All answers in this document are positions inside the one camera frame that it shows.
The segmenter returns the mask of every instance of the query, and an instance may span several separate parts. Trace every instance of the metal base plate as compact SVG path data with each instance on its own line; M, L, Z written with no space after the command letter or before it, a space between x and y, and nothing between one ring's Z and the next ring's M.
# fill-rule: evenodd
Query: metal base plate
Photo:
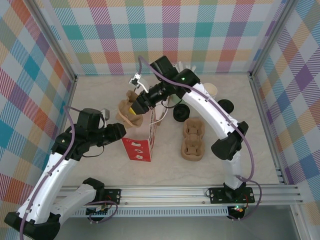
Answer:
M231 201L227 196L223 187L211 187L208 191L211 204L253 204L255 202L254 192L251 187L246 187L236 201Z
M112 201L119 205L121 198L121 189L104 189L104 196L104 201ZM106 207L106 205L102 205L100 211L97 211L96 207L88 207L86 209L86 215L106 215L108 213L108 207Z

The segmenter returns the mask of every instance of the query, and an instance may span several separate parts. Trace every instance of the plaid wall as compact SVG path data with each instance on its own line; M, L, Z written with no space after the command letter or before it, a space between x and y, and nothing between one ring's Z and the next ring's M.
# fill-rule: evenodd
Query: plaid wall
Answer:
M320 0L300 0L256 83L291 184L320 239Z
M72 81L23 0L0 1L0 239L49 159Z
M162 55L198 73L247 72L285 0L37 0L78 74L132 74Z
M275 28L277 20L279 19L279 17L281 15L281 13L282 13L287 1L288 0L281 0L281 3L279 5L278 9L276 10L276 13L275 13L274 17L272 18L272 21L271 21L271 23L270 23L270 25L268 27L268 30L265 32L265 34L263 36L263 39L262 39L262 41L260 43L260 46L259 46L258 50L256 51L256 53L254 55L253 61L250 64L250 67L249 67L249 70L248 70L249 72L252 72L252 70L253 70L258 58L260 57L261 51L264 49L265 45L267 44L268 39L270 37L270 34L273 31L273 29Z

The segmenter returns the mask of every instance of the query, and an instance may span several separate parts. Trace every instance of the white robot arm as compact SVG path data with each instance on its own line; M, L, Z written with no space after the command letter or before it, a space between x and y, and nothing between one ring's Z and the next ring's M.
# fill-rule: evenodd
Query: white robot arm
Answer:
M144 61L143 58L138 58L138 60L140 63ZM238 122L229 116L208 94L200 79L190 69L186 68L178 72L166 56L157 59L148 66L152 68L160 83L139 94L131 106L131 113L144 114L172 94L176 94L197 110L219 138L212 145L211 150L223 160L225 192L231 200L235 200L246 186L239 180L239 176L242 175L240 149L243 140L239 132L245 135L249 126L246 122ZM139 79L140 77L139 74L136 74L130 83L139 87L143 83Z
M96 179L88 178L75 192L54 203L67 176L90 147L104 147L126 134L124 126L120 123L106 125L105 120L108 118L105 112L95 109L85 108L80 111L74 125L75 132L71 134L68 128L55 139L52 154L36 186L17 212L9 212L6 215L6 224L20 231L23 223L24 235L35 240L53 240L61 225L79 208L92 201L104 200L105 185ZM65 159L62 159L71 143L72 135L72 148Z
M187 92L182 97L182 99L199 112L199 114L208 122L208 124L216 132L219 139L226 139L229 136L228 134L234 132L235 129L232 126L230 126L230 124L221 115L221 113L219 113L217 109L208 102L208 99L211 99L212 101L215 100L206 91L203 84L197 83L193 86L193 88L201 91L203 94L207 96L207 98L204 98L195 91L191 91ZM225 112L225 110L220 105L218 105L218 107L221 109L221 111ZM234 125L238 125L237 120L229 116L226 112L225 115L229 117L229 119ZM236 177L242 176L240 156L240 151L237 151L234 154L232 160L224 160L222 162L225 173L224 183L234 190L239 188L240 185L243 183Z

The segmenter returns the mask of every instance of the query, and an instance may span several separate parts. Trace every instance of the brown egg carton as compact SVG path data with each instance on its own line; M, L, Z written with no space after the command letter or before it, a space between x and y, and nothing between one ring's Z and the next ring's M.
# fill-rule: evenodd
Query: brown egg carton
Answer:
M199 118L188 118L183 124L183 141L181 156L188 161L197 162L205 154L205 143L202 140L205 134L205 123Z
M116 114L115 118L123 122L123 125L126 129L129 128L139 128L144 121L142 115L135 115L129 112L134 101L137 99L138 95L134 92L129 90L126 93L126 100L120 101L118 104L118 113Z

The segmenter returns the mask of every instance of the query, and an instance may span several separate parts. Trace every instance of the purple cable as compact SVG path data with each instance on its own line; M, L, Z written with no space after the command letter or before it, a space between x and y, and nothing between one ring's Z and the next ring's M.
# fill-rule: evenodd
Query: purple cable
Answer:
M54 170L56 170L56 168L60 165L60 163L65 159L65 157L67 156L67 154L69 153L69 151L71 150L73 144L74 144L74 141L75 141L75 126L74 126L74 122L72 121L72 118L69 114L69 112L67 111L67 109L73 109L73 110L76 110L79 112L78 109L75 109L73 107L70 107L70 106L64 106L63 107L63 110L66 114L66 117L68 118L69 122L70 122L70 125L71 125L71 142L68 146L68 148L66 149L65 153L61 156L60 160L56 163L56 165L54 165L50 171L48 171L48 175L45 175L43 177L43 179L41 180L41 182L39 183L38 187L35 189L34 191L34 194L32 195L30 201L29 201L29 204L28 206L26 207L26 210L25 210L25 213L23 215L23 218L22 218L22 221L21 221L21 224L20 224L20 230L19 230L19 235L20 235L20 240L24 240L24 227L25 227L25 223L26 223L26 219L27 219L27 216L28 216L28 212L30 209L31 209L31 206L33 205L33 202L38 194L38 192L40 191L42 185L45 183L45 181L47 180L47 178L53 173Z
M141 63L141 59L140 57L145 60L142 56L138 56L138 62L139 62L139 70L138 70L138 74L141 75L141 72L142 72L142 63Z
M102 220L100 220L100 221L93 221L93 220L91 219L91 216L92 216L93 213L91 213L91 214L89 215L90 223L101 224L101 223L103 223L103 222L105 222L105 221L108 221L110 218L112 218L112 217L117 213L117 211L118 211L118 204L117 204L116 202L114 202L114 201L95 201L95 202L89 202L89 203L87 203L86 205L95 205L95 204L111 204L111 205L115 205L115 210L114 210L114 212L113 212L110 216L105 217L104 219L102 219Z

